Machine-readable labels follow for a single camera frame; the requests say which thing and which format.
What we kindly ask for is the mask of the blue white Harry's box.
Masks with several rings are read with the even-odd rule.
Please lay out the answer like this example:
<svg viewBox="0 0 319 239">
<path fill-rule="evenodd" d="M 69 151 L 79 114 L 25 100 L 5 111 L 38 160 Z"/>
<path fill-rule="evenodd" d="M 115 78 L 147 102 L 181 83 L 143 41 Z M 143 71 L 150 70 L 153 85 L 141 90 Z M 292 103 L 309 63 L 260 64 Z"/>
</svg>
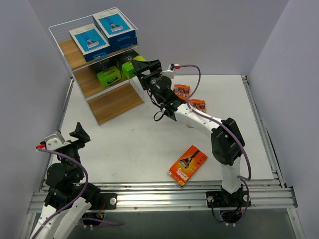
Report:
<svg viewBox="0 0 319 239">
<path fill-rule="evenodd" d="M 110 45 L 136 38 L 136 29 L 118 8 L 92 15 L 93 21 Z"/>
</svg>

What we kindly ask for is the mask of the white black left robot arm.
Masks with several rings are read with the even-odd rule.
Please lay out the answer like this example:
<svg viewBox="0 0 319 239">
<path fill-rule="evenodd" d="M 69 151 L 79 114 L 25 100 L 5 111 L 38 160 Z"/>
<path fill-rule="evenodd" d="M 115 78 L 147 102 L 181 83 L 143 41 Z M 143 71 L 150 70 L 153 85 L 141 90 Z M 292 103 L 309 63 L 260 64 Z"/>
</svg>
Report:
<svg viewBox="0 0 319 239">
<path fill-rule="evenodd" d="M 56 131 L 36 146 L 36 151 L 56 155 L 58 161 L 46 171 L 49 189 L 32 239 L 67 238 L 85 212 L 102 202 L 101 190 L 89 183 L 78 152 L 91 140 L 90 136 L 79 122 L 70 136 L 75 141 L 65 140 Z"/>
</svg>

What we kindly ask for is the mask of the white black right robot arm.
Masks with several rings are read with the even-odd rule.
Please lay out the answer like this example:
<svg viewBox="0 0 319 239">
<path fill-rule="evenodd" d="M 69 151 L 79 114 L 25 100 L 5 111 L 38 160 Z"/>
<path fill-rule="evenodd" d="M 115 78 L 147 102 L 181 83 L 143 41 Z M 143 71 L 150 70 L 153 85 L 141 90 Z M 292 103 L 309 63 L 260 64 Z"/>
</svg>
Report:
<svg viewBox="0 0 319 239">
<path fill-rule="evenodd" d="M 223 192 L 221 199 L 226 205 L 234 205 L 239 200 L 239 189 L 251 176 L 240 173 L 240 158 L 247 157 L 245 142 L 236 121 L 232 118 L 219 119 L 192 107 L 188 99 L 181 99 L 171 89 L 175 70 L 182 65 L 170 64 L 163 70 L 159 60 L 131 61 L 142 89 L 149 94 L 153 104 L 162 115 L 190 125 L 209 137 L 213 157 L 221 164 Z"/>
</svg>

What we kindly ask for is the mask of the orange Gillette cartridge box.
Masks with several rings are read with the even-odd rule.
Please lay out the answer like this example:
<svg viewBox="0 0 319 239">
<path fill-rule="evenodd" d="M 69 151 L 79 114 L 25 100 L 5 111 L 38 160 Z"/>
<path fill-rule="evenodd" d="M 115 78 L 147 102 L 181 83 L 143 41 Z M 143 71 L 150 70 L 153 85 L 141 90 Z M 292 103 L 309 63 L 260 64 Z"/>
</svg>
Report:
<svg viewBox="0 0 319 239">
<path fill-rule="evenodd" d="M 185 100 L 190 93 L 190 86 L 183 84 L 175 84 L 173 92 L 181 99 Z"/>
</svg>

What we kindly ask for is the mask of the green black Gillette Labs box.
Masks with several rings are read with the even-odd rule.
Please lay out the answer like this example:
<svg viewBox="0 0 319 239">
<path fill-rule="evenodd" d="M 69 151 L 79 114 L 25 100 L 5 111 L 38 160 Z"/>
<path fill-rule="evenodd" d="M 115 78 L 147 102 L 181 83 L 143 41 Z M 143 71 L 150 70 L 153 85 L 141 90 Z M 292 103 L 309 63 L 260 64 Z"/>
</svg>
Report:
<svg viewBox="0 0 319 239">
<path fill-rule="evenodd" d="M 132 60 L 138 60 L 138 61 L 146 61 L 146 59 L 140 55 L 138 52 L 135 50 L 131 49 L 128 51 L 125 51 L 123 53 L 120 53 L 116 56 L 113 57 L 113 63 L 114 65 L 121 70 L 122 66 L 127 63 L 131 62 Z"/>
<path fill-rule="evenodd" d="M 117 61 L 117 68 L 120 70 L 123 78 L 131 79 L 136 75 L 136 71 L 131 63 L 131 61 Z"/>
<path fill-rule="evenodd" d="M 107 88 L 122 79 L 120 70 L 108 61 L 90 66 L 103 88 Z"/>
</svg>

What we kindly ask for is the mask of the blue Harry's razor box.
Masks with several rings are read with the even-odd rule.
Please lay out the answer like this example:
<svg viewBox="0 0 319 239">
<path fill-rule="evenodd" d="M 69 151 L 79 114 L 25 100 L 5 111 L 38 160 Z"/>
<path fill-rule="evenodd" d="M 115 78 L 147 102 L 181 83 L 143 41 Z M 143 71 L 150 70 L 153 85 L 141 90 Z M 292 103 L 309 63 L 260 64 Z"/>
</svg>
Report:
<svg viewBox="0 0 319 239">
<path fill-rule="evenodd" d="M 91 23 L 69 31 L 86 62 L 99 60 L 112 53 L 112 47 L 95 24 Z"/>
<path fill-rule="evenodd" d="M 138 43 L 138 38 L 134 37 L 134 38 L 129 38 L 129 39 L 125 39 L 119 42 L 115 42 L 115 43 L 111 43 L 110 46 L 112 48 L 113 52 L 137 45 Z"/>
</svg>

